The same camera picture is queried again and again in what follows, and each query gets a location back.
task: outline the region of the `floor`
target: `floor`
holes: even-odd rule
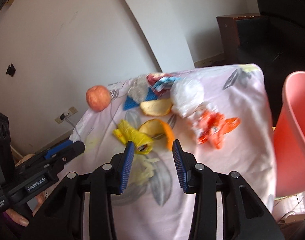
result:
[[[305,192],[282,200],[275,200],[272,216],[279,222],[290,211],[305,214]]]

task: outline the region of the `table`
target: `table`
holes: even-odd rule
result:
[[[276,163],[271,134],[271,113],[259,67],[227,65],[173,73],[178,77],[199,80],[205,89],[205,101],[217,105],[227,118],[238,116],[241,124],[225,138],[221,150],[208,143],[196,145],[185,120],[169,114],[161,119],[173,127],[175,137],[186,152],[193,153],[198,162],[213,171],[228,174],[239,171],[267,205],[273,208],[276,186]],[[123,103],[131,80],[108,87],[112,103],[100,113],[88,110],[71,135],[73,141],[82,140],[85,152],[66,165],[59,174],[84,174],[109,162],[114,154],[123,152],[113,135],[116,124],[126,118],[133,126],[140,126],[153,117],[143,115],[140,108],[123,111]],[[164,147],[164,139],[156,141],[148,155],[135,157],[133,171],[154,167],[153,177],[141,181],[130,179],[121,196],[112,195],[113,213],[118,240],[187,240],[194,207],[194,195],[185,195],[180,188],[172,153]],[[85,203],[85,239],[88,239],[88,212]],[[222,203],[217,203],[217,239],[222,239]]]

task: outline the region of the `orange peel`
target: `orange peel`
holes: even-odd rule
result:
[[[140,103],[140,108],[145,115],[164,116],[170,113],[172,107],[171,99],[158,99]]]
[[[145,122],[139,128],[139,132],[147,134],[149,137],[164,134],[167,138],[167,149],[172,151],[172,144],[174,141],[174,132],[168,123],[160,119],[151,119]]]

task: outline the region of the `metal screw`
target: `metal screw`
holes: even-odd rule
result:
[[[205,168],[205,166],[202,163],[197,163],[195,165],[195,169],[202,171]]]
[[[235,179],[238,179],[238,178],[240,177],[240,174],[239,174],[238,172],[236,172],[236,171],[232,171],[232,172],[230,173],[230,175],[231,175],[233,178],[235,178]]]
[[[112,165],[110,163],[106,163],[102,166],[102,168],[105,170],[105,171],[108,171],[112,168]]]
[[[69,172],[69,173],[67,174],[67,178],[68,178],[68,179],[73,179],[75,176],[76,176],[76,173],[75,173],[75,172]]]

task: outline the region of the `cable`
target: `cable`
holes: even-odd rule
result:
[[[79,138],[80,138],[80,140],[81,140],[81,136],[80,136],[80,134],[78,133],[78,130],[77,130],[76,126],[75,126],[70,120],[68,120],[68,118],[65,118],[65,121],[66,121],[68,124],[70,124],[70,125],[74,128],[74,130],[76,130],[76,133],[78,134],[78,136],[79,136]]]

